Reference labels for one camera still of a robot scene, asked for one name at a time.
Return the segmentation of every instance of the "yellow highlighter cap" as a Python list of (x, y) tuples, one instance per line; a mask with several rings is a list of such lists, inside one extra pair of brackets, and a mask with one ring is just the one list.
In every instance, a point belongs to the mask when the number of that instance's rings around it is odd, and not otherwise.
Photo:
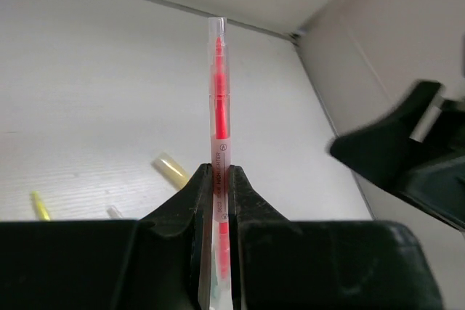
[(38, 192), (32, 192), (31, 193), (31, 199), (33, 202), (34, 210), (36, 211), (36, 214), (41, 221), (49, 221), (50, 220), (50, 215), (45, 207), (44, 203), (41, 200), (41, 197), (39, 196)]
[(152, 166), (163, 174), (178, 190), (189, 181), (190, 176), (174, 159), (162, 152), (153, 162)]

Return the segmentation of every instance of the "pen cap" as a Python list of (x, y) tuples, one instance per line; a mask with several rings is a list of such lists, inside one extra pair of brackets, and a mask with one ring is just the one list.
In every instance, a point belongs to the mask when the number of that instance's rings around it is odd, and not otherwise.
[(210, 95), (230, 93), (229, 62), (226, 45), (226, 17), (209, 18)]

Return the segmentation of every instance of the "black plastic part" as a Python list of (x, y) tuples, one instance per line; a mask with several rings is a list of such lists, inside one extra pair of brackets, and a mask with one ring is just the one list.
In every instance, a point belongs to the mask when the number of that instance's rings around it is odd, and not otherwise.
[(141, 221), (0, 224), (0, 309), (208, 310), (211, 166)]
[(445, 100), (423, 142), (410, 138), (440, 84), (418, 82), (388, 116), (333, 141), (330, 153), (377, 187), (465, 231), (465, 104)]
[(391, 113), (336, 138), (330, 154), (377, 187), (391, 191), (406, 167), (436, 155), (435, 149), (419, 150), (410, 135), (441, 87), (435, 81), (416, 84)]
[[(211, 186), (202, 165), (141, 221), (0, 224), (0, 309), (208, 310)], [(399, 224), (289, 221), (237, 166), (229, 204), (236, 310), (442, 308)]]
[(120, 309), (201, 309), (210, 304), (211, 166), (144, 217)]
[(115, 309), (137, 221), (0, 224), (0, 309)]
[(250, 185), (246, 174), (240, 166), (230, 166), (230, 259), (231, 259), (231, 294), (234, 309), (240, 309), (242, 301), (240, 253), (240, 227), (250, 221), (262, 221), (269, 224), (274, 221), (288, 221), (263, 199)]
[(295, 222), (230, 169), (235, 310), (442, 309), (416, 238), (380, 221)]

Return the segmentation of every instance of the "clear plastic cap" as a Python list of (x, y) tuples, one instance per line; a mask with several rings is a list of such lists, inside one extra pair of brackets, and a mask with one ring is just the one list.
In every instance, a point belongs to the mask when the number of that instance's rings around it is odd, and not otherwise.
[(215, 44), (217, 38), (224, 39), (226, 33), (226, 17), (210, 17), (209, 18), (209, 38), (210, 43)]

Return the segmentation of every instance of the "red highlighter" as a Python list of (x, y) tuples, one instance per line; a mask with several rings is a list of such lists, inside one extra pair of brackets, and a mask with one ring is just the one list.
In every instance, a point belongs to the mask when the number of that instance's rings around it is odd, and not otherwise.
[(209, 18), (210, 134), (213, 166), (214, 251), (219, 286), (230, 286), (230, 238), (227, 209), (230, 153), (230, 84), (226, 18)]

